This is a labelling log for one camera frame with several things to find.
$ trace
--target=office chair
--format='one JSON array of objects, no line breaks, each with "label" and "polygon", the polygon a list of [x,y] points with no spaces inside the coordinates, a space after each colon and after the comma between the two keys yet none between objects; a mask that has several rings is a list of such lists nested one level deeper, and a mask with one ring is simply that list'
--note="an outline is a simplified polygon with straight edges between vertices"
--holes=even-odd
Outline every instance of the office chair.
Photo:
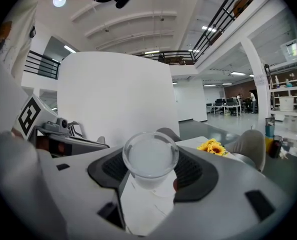
[{"label": "office chair", "polygon": [[[221,98],[218,98],[216,101],[215,101],[215,106],[223,106],[223,101]],[[220,107],[218,108],[219,111],[221,111],[220,114],[224,114],[224,108]]]},{"label": "office chair", "polygon": [[160,128],[157,130],[157,132],[169,136],[174,142],[182,141],[181,138],[174,131],[172,131],[170,128],[166,128],[166,127]]},{"label": "office chair", "polygon": [[245,131],[236,141],[225,145],[226,151],[237,153],[235,156],[246,164],[251,159],[255,168],[260,172],[265,165],[265,139],[264,135],[258,130]]}]

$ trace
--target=white column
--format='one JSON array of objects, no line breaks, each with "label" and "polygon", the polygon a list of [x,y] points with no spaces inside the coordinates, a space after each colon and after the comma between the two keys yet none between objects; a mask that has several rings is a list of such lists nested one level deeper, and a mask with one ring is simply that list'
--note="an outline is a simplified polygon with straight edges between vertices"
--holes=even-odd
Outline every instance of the white column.
[{"label": "white column", "polygon": [[33,93],[37,96],[40,97],[40,88],[34,88]]},{"label": "white column", "polygon": [[257,78],[267,79],[264,68],[262,66],[260,57],[258,55],[257,50],[255,49],[252,41],[245,37],[241,40],[241,44],[246,52],[246,56],[249,60],[250,66],[253,70],[256,90],[257,90],[257,98],[258,98],[258,125],[257,129],[265,133],[265,118],[269,117],[270,113],[270,92],[268,81],[264,81],[264,83],[258,83],[256,81]]}]

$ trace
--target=gray fabric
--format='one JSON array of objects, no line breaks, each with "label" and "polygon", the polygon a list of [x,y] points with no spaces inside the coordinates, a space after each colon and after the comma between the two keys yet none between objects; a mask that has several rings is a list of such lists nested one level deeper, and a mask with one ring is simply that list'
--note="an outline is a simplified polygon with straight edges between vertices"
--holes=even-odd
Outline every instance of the gray fabric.
[{"label": "gray fabric", "polygon": [[174,142],[182,141],[181,138],[174,131],[172,131],[170,128],[166,128],[166,127],[160,128],[157,130],[157,132],[169,136]]},{"label": "gray fabric", "polygon": [[230,153],[238,153],[250,158],[256,169],[263,171],[265,165],[265,139],[258,130],[247,130],[236,141],[225,145]]},{"label": "gray fabric", "polygon": [[255,113],[255,106],[257,104],[257,101],[252,101],[252,109],[253,109],[253,113]]}]

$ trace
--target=floor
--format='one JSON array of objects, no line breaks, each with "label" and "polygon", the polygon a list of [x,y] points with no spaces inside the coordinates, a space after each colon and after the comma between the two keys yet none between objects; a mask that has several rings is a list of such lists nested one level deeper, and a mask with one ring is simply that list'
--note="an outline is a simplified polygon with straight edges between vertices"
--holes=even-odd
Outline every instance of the floor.
[{"label": "floor", "polygon": [[179,135],[183,141],[204,136],[208,139],[214,138],[223,145],[233,142],[239,137],[237,134],[223,130],[220,127],[194,120],[180,122]]},{"label": "floor", "polygon": [[[226,145],[235,141],[243,132],[256,129],[257,114],[242,114],[242,117],[207,114],[207,122],[194,120],[180,122],[179,133],[182,140],[200,136],[215,138]],[[263,175],[276,183],[290,197],[297,196],[297,157],[287,155],[288,159],[265,158]]]},{"label": "floor", "polygon": [[257,129],[258,127],[258,114],[242,113],[242,116],[236,115],[223,115],[216,113],[207,114],[207,122],[205,124],[220,128],[224,131],[242,135],[245,131]]}]

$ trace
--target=fluorescent light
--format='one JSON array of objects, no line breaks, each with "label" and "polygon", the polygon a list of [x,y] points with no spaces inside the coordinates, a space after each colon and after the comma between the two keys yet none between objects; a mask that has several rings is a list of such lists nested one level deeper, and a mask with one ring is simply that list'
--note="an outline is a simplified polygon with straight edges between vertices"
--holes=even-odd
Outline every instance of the fluorescent light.
[{"label": "fluorescent light", "polygon": [[232,72],[231,75],[237,75],[237,76],[244,76],[245,73],[240,73],[240,72]]},{"label": "fluorescent light", "polygon": [[70,51],[71,53],[73,53],[73,54],[76,53],[75,50],[73,50],[72,48],[68,47],[67,45],[65,45],[64,48],[65,48],[66,50],[69,50],[69,51]]},{"label": "fluorescent light", "polygon": [[[202,26],[202,30],[206,30],[208,27],[207,26]],[[215,28],[208,28],[208,31],[216,32]]]},{"label": "fluorescent light", "polygon": [[153,50],[153,51],[147,51],[145,52],[145,54],[157,54],[159,52],[160,52],[159,50]]},{"label": "fluorescent light", "polygon": [[55,7],[62,7],[66,2],[67,0],[53,0],[53,5]]}]

